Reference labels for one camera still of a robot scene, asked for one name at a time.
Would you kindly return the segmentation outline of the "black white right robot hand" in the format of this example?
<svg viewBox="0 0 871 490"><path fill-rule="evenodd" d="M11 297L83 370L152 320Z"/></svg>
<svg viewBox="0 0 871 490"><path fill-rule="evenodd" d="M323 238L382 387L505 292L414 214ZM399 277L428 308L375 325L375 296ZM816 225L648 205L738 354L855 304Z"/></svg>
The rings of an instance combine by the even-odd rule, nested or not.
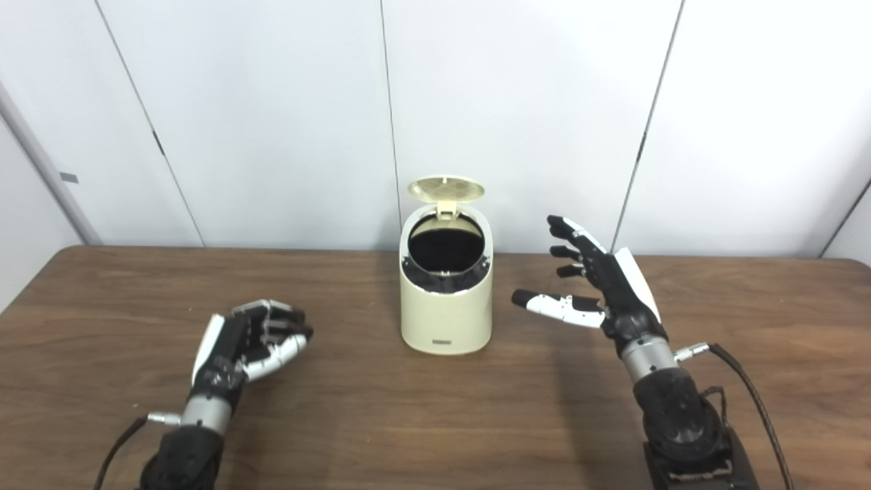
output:
<svg viewBox="0 0 871 490"><path fill-rule="evenodd" d="M572 263L558 267L559 277L582 277L600 298L557 295L517 289L511 303L567 325L600 329L618 354L643 339L668 341L650 287L627 248L610 253L584 227L560 215L548 215L548 230L566 243L550 248L557 258Z"/></svg>

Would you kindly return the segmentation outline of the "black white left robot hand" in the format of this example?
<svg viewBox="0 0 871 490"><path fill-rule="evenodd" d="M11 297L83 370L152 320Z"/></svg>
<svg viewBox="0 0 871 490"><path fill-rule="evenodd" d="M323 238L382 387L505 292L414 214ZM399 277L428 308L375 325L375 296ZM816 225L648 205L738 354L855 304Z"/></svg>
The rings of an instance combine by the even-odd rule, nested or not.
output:
<svg viewBox="0 0 871 490"><path fill-rule="evenodd" d="M310 344L302 310L261 299L213 314L200 341L190 397L218 398L236 410L249 384L277 372Z"/></svg>

